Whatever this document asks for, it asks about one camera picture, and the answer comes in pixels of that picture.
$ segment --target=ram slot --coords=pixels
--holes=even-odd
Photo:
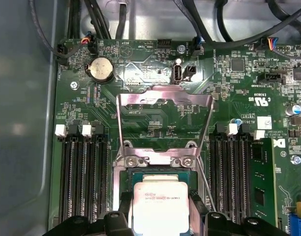
[[[210,185],[213,200],[218,211],[226,207],[227,199],[223,194],[225,185],[223,165],[223,141],[221,135],[210,135]]]
[[[74,145],[72,159],[72,215],[81,215],[82,203],[83,142]]]
[[[226,201],[224,201],[225,205],[225,213],[232,219],[232,198],[233,198],[233,192],[232,192],[232,161],[230,158],[230,149],[229,149],[229,142],[227,140],[223,141],[222,144],[222,150],[223,150],[223,166],[224,166],[224,196]]]
[[[107,186],[108,186],[108,153],[107,143],[103,140],[98,142],[97,145],[97,213],[98,218],[101,213],[104,213],[106,209],[107,201]]]
[[[94,190],[95,190],[95,165],[96,165],[96,142],[86,143],[86,170],[85,170],[85,212],[90,222],[93,221],[94,213]]]
[[[63,142],[61,156],[61,177],[60,177],[60,204],[59,222],[69,217],[70,211],[70,185],[71,185],[71,151],[72,142]]]
[[[241,213],[242,217],[250,216],[250,189],[249,189],[249,159],[251,157],[251,137],[249,135],[240,136],[239,160],[241,177]]]
[[[239,158],[238,158],[238,143],[235,139],[235,136],[232,136],[228,138],[229,142],[229,149],[230,149],[230,158],[231,158],[231,170],[232,170],[232,193],[233,193],[233,199],[232,199],[232,215],[233,215],[233,221],[234,222],[240,222],[240,197],[241,197],[241,191],[240,191],[240,176],[239,176]]]

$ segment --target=chip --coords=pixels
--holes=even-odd
[[[188,186],[174,180],[134,185],[133,228],[137,234],[179,235],[189,229]]]
[[[252,153],[253,153],[253,158],[256,160],[263,160],[263,150],[262,150],[262,145],[260,144],[253,144],[252,145]]]
[[[244,61],[240,58],[231,59],[232,71],[244,71]]]
[[[295,81],[301,81],[301,67],[294,68],[293,75]]]
[[[255,202],[264,206],[264,191],[258,188],[254,189]]]
[[[290,123],[292,125],[301,125],[301,117],[291,117]]]

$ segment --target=plastic connector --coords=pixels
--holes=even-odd
[[[55,135],[60,138],[65,138],[67,135],[65,124],[57,124],[55,129]]]
[[[86,138],[92,137],[92,126],[90,124],[83,125],[82,135]]]
[[[289,215],[290,236],[301,236],[301,219],[295,215]]]
[[[265,138],[265,130],[255,130],[253,133],[254,140],[260,140]]]
[[[232,135],[238,134],[238,125],[235,123],[228,124],[226,134],[227,134],[227,136],[232,136]]]
[[[117,2],[119,4],[125,4],[125,5],[128,5],[129,4],[129,1],[128,0],[117,0]]]

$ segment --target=screw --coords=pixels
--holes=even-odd
[[[211,216],[214,217],[215,219],[219,219],[220,218],[220,215],[217,214],[217,213],[212,213]]]
[[[70,87],[72,90],[78,90],[78,88],[80,87],[78,85],[78,83],[76,81],[73,81],[71,84],[70,84]]]
[[[126,164],[127,164],[128,167],[135,167],[137,165],[137,160],[134,157],[129,157],[126,160]]]
[[[257,225],[257,224],[258,224],[258,221],[255,220],[255,219],[248,219],[248,222],[249,222],[251,225]]]
[[[180,53],[180,54],[184,54],[186,51],[186,47],[184,45],[179,45],[177,47],[177,52]]]
[[[182,165],[185,167],[190,167],[192,165],[193,161],[190,158],[185,158],[182,161]]]
[[[299,156],[292,156],[290,162],[294,165],[299,165],[301,163],[301,158]]]

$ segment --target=wire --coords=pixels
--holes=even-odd
[[[73,14],[74,14],[74,0],[69,0],[68,6],[68,20],[67,20],[67,38],[73,37]]]
[[[293,60],[301,60],[301,56],[291,56],[291,55],[287,55],[285,53],[282,53],[280,51],[278,51],[277,49],[273,49],[273,52],[275,52],[276,54],[288,58],[288,59],[293,59]]]
[[[120,4],[119,24],[116,32],[116,39],[122,39],[126,22],[126,4]]]
[[[217,25],[220,31],[221,36],[225,39],[226,42],[232,42],[232,38],[229,36],[229,33],[226,30],[224,23],[224,6],[227,4],[228,0],[217,0],[216,5],[216,17],[217,17]]]
[[[280,21],[284,21],[289,17],[289,14],[285,12],[276,2],[276,0],[267,0],[269,8],[273,15],[279,19]],[[294,20],[289,24],[290,26],[294,27],[299,34],[301,35],[301,22],[298,20]]]
[[[278,38],[275,38],[274,41],[273,41],[273,49],[276,48],[276,43],[277,43],[277,41],[278,41]]]
[[[213,43],[212,38],[209,35],[209,32],[207,31],[207,29],[205,28],[200,14],[198,13],[198,10],[196,9],[195,3],[193,0],[182,0],[183,5],[188,9],[190,15],[192,15],[194,21],[196,22],[199,31],[201,33],[201,36],[203,37],[203,39],[205,40],[205,42],[211,44]]]
[[[199,30],[198,25],[196,24],[194,18],[192,17],[192,15],[190,14],[190,12],[188,11],[188,9],[183,5],[182,0],[173,0],[174,3],[177,5],[177,7],[179,8],[179,10],[185,15],[185,17],[191,22],[196,34],[198,37],[201,37],[201,32]]]
[[[56,55],[57,57],[59,58],[63,58],[63,59],[66,59],[66,58],[69,58],[71,56],[73,56],[75,53],[77,53],[78,50],[80,50],[80,48],[83,46],[81,43],[78,44],[76,47],[74,47],[69,53],[67,54],[62,54],[62,53],[59,53],[56,49],[54,49],[50,43],[48,42],[47,38],[44,36],[44,33],[41,29],[41,26],[40,26],[40,23],[38,21],[38,17],[37,17],[37,12],[36,12],[36,7],[35,7],[35,4],[34,4],[34,0],[29,0],[29,7],[30,7],[30,13],[31,13],[31,16],[32,16],[32,21],[33,21],[33,24],[36,28],[36,31],[38,33],[38,36],[40,37],[42,43],[46,46],[46,48],[48,50],[50,50],[51,52],[53,52],[54,55]]]
[[[111,39],[107,23],[105,21],[105,18],[103,16],[102,12],[101,12],[101,9],[100,9],[97,1],[96,0],[89,0],[89,1],[90,1],[91,5],[92,5],[92,8],[93,8],[93,10],[95,12],[95,15],[97,16],[98,21],[100,23],[100,26],[102,28],[102,33],[105,36],[103,38]]]
[[[187,9],[189,10],[190,13],[192,12],[197,12],[196,10],[196,6],[193,0],[183,0],[183,3],[185,3],[185,1],[187,1],[187,3],[190,4],[185,4],[185,6],[187,7]],[[272,28],[259,33],[257,35],[254,35],[252,37],[246,38],[246,39],[242,39],[242,40],[238,40],[238,41],[233,41],[233,42],[214,42],[214,41],[210,41],[208,42],[206,40],[206,38],[204,38],[204,35],[202,34],[202,37],[206,40],[206,43],[210,46],[212,46],[212,48],[214,49],[229,49],[229,48],[235,48],[235,47],[239,47],[239,46],[243,46],[245,44],[250,44],[253,43],[255,41],[258,41],[260,38],[265,38],[268,37],[278,31],[280,31],[281,29],[283,29],[284,27],[286,27],[287,25],[289,25],[291,22],[293,22],[295,19],[297,19],[299,16],[301,16],[301,8],[296,11],[294,14],[292,14],[291,16],[289,16],[286,20],[278,23],[277,25],[273,26]],[[205,27],[202,29],[201,24],[198,23],[200,32],[202,33],[202,31],[204,32]]]
[[[80,37],[80,10],[81,10],[81,3],[80,0],[74,0],[74,14],[73,14],[73,37],[79,38]]]
[[[100,39],[103,39],[103,34],[102,34],[102,31],[101,31],[101,28],[100,28],[100,24],[99,24],[99,21],[96,17],[96,14],[92,8],[92,5],[90,3],[90,0],[84,0],[84,3],[87,7],[87,10],[88,10],[88,13],[90,15],[90,18],[91,18],[91,22],[93,24],[93,27],[95,28],[96,30],[96,36],[97,38],[100,38]]]
[[[269,48],[272,51],[273,50],[273,46],[272,46],[272,41],[270,38],[268,38],[268,42],[269,42]]]

